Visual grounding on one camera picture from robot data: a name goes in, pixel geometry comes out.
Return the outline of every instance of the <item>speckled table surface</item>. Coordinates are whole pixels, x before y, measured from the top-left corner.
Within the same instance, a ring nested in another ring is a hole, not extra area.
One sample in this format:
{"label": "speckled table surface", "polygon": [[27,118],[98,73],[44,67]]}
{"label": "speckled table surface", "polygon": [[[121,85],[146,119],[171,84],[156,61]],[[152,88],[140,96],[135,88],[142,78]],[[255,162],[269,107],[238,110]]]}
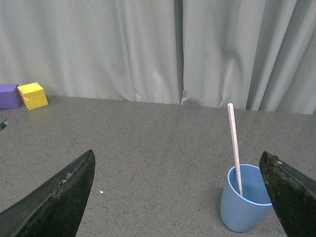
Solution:
{"label": "speckled table surface", "polygon": [[[286,236],[272,210],[235,233],[221,221],[234,165],[226,109],[48,97],[48,106],[2,110],[0,211],[88,149],[95,179],[78,237]],[[263,151],[316,179],[316,117],[236,110],[241,163]]]}

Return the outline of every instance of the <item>yellow cube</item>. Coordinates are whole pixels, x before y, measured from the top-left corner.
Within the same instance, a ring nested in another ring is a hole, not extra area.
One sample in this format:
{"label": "yellow cube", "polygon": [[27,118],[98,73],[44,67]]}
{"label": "yellow cube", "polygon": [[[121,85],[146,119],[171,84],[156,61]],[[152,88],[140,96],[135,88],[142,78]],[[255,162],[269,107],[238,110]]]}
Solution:
{"label": "yellow cube", "polygon": [[18,86],[22,100],[29,110],[48,105],[43,87],[37,82]]}

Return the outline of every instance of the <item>blue cup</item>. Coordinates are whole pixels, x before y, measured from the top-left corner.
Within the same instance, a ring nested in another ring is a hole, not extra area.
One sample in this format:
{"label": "blue cup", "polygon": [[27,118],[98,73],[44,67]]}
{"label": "blue cup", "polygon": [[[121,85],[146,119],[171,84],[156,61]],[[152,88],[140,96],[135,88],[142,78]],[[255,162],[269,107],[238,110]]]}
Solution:
{"label": "blue cup", "polygon": [[242,194],[238,191],[235,167],[227,175],[221,200],[221,218],[235,232],[245,232],[255,227],[272,209],[260,169],[241,164]]}

